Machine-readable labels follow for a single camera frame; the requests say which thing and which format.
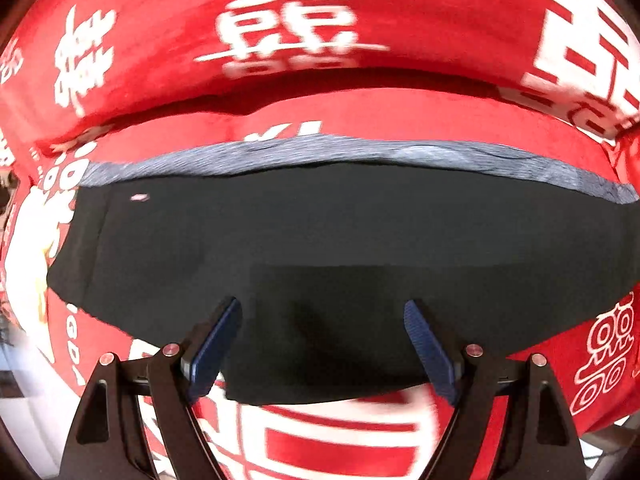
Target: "black garment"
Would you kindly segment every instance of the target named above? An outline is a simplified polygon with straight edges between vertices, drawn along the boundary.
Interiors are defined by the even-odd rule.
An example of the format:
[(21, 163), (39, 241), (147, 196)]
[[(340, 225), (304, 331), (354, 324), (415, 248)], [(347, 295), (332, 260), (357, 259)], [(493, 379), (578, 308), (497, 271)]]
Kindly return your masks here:
[(82, 188), (47, 279), (156, 346), (235, 296), (227, 396), (323, 402), (426, 380), (402, 324), (413, 297), (502, 354), (593, 319), (640, 280), (639, 226), (639, 203), (462, 171), (149, 178)]

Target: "gray waistband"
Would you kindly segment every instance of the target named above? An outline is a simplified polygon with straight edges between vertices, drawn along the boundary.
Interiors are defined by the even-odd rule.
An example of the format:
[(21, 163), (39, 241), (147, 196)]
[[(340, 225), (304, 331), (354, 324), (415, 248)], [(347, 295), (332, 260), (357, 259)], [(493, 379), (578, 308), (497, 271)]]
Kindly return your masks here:
[(317, 134), (290, 139), (239, 141), (167, 153), (143, 162), (91, 163), (80, 185), (103, 186), (151, 176), (231, 176), (331, 162), (384, 162), (424, 168), (475, 171), (546, 182), (618, 204), (638, 201), (631, 184), (612, 182), (591, 171), (501, 144), (431, 140), (367, 140)]

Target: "gray fabric trim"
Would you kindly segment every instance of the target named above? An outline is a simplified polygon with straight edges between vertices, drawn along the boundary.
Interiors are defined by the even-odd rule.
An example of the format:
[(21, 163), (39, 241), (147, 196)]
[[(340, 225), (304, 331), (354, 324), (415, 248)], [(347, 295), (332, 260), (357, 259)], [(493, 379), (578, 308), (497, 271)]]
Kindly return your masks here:
[(80, 185), (95, 187), (163, 175), (229, 176), (323, 162), (386, 162), (476, 171), (546, 182), (618, 204), (639, 200), (631, 184), (618, 184), (560, 160), (501, 144), (452, 140), (368, 140), (327, 134), (226, 142), (167, 153), (136, 163), (94, 162), (87, 168)]

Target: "silver screw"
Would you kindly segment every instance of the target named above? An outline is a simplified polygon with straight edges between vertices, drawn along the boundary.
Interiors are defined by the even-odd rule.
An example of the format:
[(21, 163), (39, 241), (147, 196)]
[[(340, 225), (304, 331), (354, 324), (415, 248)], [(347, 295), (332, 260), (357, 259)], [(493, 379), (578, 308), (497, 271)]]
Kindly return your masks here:
[(481, 357), (484, 353), (482, 347), (480, 345), (467, 345), (466, 346), (466, 354), (469, 357)]
[(546, 366), (546, 357), (544, 357), (542, 354), (533, 354), (531, 356), (531, 361), (536, 366)]
[(162, 354), (166, 357), (173, 357), (180, 351), (180, 345), (178, 343), (169, 343), (162, 348)]
[(106, 354), (102, 354), (100, 356), (100, 364), (102, 366), (110, 365), (113, 363), (115, 356), (111, 352), (107, 352)]

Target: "black fabric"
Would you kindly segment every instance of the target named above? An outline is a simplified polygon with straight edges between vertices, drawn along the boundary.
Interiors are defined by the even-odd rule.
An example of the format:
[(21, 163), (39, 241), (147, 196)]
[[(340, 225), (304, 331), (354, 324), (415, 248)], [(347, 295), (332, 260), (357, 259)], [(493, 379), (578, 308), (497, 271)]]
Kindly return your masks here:
[(638, 203), (461, 171), (150, 178), (80, 189), (48, 282), (156, 346), (236, 296), (227, 396), (323, 402), (426, 380), (402, 325), (412, 297), (503, 354), (593, 319), (639, 281), (638, 226)]

